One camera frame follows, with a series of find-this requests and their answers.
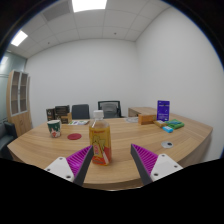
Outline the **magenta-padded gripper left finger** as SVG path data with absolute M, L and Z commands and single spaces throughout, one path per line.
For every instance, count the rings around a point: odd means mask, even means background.
M 92 157 L 93 147 L 87 146 L 67 158 L 58 157 L 45 171 L 82 186 Z

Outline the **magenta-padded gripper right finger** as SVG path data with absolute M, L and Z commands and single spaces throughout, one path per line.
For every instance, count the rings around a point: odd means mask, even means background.
M 166 154 L 157 155 L 141 146 L 132 144 L 130 151 L 141 181 L 148 185 L 182 169 L 182 167 Z

